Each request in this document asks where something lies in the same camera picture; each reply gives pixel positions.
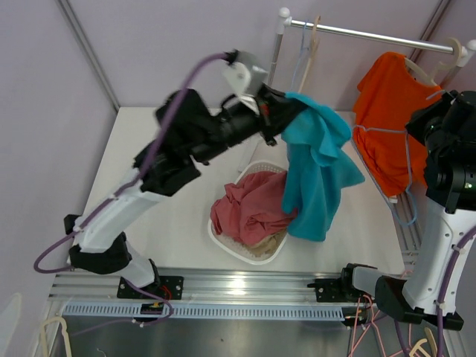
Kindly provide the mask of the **light blue wire hanger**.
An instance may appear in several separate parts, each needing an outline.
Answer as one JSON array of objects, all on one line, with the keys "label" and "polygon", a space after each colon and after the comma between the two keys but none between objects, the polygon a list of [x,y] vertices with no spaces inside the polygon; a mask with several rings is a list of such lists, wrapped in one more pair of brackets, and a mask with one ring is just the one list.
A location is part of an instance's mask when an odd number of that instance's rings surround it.
[{"label": "light blue wire hanger", "polygon": [[308,29],[309,27],[307,25],[304,25],[303,30],[301,31],[300,47],[298,51],[297,60],[295,62],[294,70],[292,73],[292,80],[291,80],[291,85],[289,87],[289,91],[293,91],[293,88],[295,87],[296,76],[298,74],[298,70],[300,69],[301,60],[303,58],[304,53],[309,50],[309,48],[305,46],[306,31]]},{"label": "light blue wire hanger", "polygon": [[411,115],[440,99],[443,90],[395,94],[362,93],[353,111],[353,141],[367,169],[385,198],[408,192],[415,182],[424,183],[426,151],[405,129]]}]

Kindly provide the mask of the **teal t shirt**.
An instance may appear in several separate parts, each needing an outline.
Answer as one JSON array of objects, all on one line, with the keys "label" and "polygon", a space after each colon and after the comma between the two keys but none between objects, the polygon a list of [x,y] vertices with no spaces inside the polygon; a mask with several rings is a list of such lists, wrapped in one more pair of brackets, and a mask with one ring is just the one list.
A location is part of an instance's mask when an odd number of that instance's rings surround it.
[{"label": "teal t shirt", "polygon": [[343,151],[352,136],[349,124],[304,94],[288,92],[286,98],[306,106],[281,134],[289,161],[282,210],[297,214],[287,231],[323,242],[340,205],[341,190],[363,183],[365,177]]}]

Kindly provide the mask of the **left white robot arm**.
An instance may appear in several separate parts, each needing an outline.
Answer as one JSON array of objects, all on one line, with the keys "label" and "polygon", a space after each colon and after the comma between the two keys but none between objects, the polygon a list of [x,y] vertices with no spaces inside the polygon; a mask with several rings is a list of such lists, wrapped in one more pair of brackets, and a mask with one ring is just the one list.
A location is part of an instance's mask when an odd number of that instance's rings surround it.
[{"label": "left white robot arm", "polygon": [[161,282],[157,267],[128,243],[125,230],[147,210],[200,177],[196,164],[209,164],[255,134],[274,146],[276,136],[307,107],[267,85],[261,85],[255,99],[256,112],[235,102],[212,114],[196,90],[172,93],[155,111],[159,126],[165,124],[166,113],[173,113],[163,141],[148,143],[135,156],[119,188],[66,228],[75,239],[68,252],[72,267],[99,275],[117,273],[141,297],[156,296]]}]

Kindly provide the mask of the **beige plastic hanger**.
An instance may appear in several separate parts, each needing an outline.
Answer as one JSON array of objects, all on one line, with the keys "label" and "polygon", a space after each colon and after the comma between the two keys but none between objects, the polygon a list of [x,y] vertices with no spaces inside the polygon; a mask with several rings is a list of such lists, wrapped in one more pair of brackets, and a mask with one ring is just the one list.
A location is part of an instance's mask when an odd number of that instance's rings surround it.
[{"label": "beige plastic hanger", "polygon": [[311,33],[311,38],[310,38],[310,42],[309,42],[309,55],[307,57],[307,61],[306,61],[306,66],[305,66],[305,69],[304,69],[304,72],[303,72],[303,75],[301,77],[301,82],[300,82],[300,85],[299,85],[299,88],[298,88],[298,92],[299,93],[302,93],[303,90],[304,90],[304,87],[306,85],[306,82],[307,82],[307,78],[309,76],[309,72],[314,64],[314,61],[315,61],[315,56],[316,56],[316,53],[317,53],[317,50],[318,50],[318,47],[319,47],[319,44],[320,44],[320,39],[318,38],[318,35],[317,35],[317,26],[320,24],[321,22],[321,16],[320,15],[317,15],[315,17],[315,22],[314,22],[314,25],[312,26],[312,33]]}]

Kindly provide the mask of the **beige t shirt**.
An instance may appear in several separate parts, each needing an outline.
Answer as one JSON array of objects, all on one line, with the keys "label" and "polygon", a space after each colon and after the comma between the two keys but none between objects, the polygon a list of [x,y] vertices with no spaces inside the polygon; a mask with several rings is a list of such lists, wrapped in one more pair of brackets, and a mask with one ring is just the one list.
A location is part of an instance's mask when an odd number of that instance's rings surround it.
[{"label": "beige t shirt", "polygon": [[287,235],[287,230],[278,231],[275,234],[263,238],[260,242],[247,245],[246,249],[255,257],[263,255],[272,255],[277,252],[278,248],[283,244]]}]

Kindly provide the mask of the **pink t shirt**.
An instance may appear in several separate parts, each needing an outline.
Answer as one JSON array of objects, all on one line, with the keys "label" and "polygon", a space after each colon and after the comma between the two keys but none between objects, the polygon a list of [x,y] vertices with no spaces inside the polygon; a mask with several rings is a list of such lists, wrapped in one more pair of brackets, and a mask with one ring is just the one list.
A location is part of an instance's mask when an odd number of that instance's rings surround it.
[{"label": "pink t shirt", "polygon": [[298,212],[282,209],[286,177],[286,171],[259,171],[226,184],[225,195],[210,209],[215,232],[253,246],[287,228]]}]

